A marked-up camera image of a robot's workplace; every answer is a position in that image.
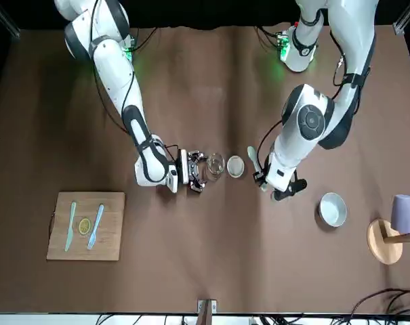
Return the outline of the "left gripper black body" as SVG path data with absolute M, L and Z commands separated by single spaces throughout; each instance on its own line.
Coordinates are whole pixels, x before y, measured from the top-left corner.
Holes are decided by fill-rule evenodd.
M 298 192 L 305 190 L 307 187 L 307 181 L 305 179 L 297 179 L 295 181 L 290 181 L 287 189 L 282 192 L 280 190 L 274 190 L 272 192 L 271 198 L 275 201 L 281 201 L 285 198 L 295 196 Z

